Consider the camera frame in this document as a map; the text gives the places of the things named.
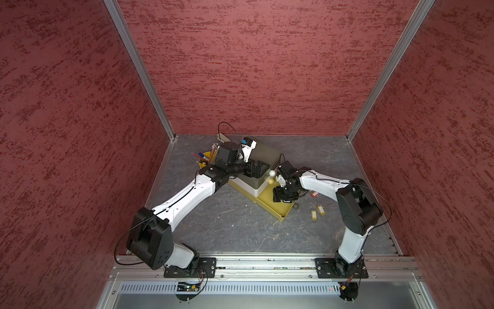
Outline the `olive three-drawer desk organizer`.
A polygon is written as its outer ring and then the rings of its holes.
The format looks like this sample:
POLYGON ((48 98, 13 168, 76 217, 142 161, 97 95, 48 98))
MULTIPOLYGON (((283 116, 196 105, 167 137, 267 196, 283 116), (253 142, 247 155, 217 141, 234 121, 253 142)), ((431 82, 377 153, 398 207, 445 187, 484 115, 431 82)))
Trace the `olive three-drawer desk organizer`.
POLYGON ((275 171, 280 163, 281 152, 253 136, 246 136, 241 141, 241 150, 248 158, 249 171, 229 180, 229 184, 247 198, 258 198, 267 188, 270 180, 275 178, 275 171))

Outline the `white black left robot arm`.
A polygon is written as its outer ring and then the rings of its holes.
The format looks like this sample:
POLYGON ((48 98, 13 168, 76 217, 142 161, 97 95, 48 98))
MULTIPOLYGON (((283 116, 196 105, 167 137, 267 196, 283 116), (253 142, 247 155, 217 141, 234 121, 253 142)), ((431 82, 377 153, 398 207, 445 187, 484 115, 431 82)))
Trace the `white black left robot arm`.
POLYGON ((143 207, 135 214, 127 249, 153 270, 165 265, 189 269, 197 254, 192 248, 175 243, 173 232, 189 212, 226 185, 231 177, 261 178, 270 169, 268 164, 251 158, 256 146, 257 142, 248 137, 239 144, 222 143, 188 186, 166 202, 152 209, 143 207))

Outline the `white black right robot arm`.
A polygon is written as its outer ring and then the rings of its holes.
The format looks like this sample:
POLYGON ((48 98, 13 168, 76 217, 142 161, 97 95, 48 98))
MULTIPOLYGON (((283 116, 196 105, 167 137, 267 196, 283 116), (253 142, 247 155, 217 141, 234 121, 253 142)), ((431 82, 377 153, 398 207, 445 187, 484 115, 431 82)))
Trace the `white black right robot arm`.
POLYGON ((305 191, 315 191, 337 202, 346 230, 334 256, 334 265, 344 270, 361 260, 365 241, 383 214, 365 181, 333 178, 307 167, 296 169, 288 161, 269 175, 278 182, 273 189, 274 202, 294 202, 305 191))

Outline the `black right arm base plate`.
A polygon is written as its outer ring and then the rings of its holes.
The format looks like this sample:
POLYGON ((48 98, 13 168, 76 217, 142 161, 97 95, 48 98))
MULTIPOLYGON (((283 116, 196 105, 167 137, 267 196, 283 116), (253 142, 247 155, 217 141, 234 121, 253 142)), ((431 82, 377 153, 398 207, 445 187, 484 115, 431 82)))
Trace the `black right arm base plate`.
POLYGON ((368 279, 363 257, 354 263, 341 258, 316 258, 315 269, 319 279, 368 279))

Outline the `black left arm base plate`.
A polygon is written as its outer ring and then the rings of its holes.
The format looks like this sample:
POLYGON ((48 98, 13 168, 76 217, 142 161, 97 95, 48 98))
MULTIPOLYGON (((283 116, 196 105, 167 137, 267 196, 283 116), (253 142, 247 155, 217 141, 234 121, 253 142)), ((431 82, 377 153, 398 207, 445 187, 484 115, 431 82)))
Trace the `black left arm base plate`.
POLYGON ((176 266, 166 265, 164 278, 187 278, 206 279, 214 278, 216 273, 217 259, 214 257, 195 257, 189 266, 184 269, 176 266))

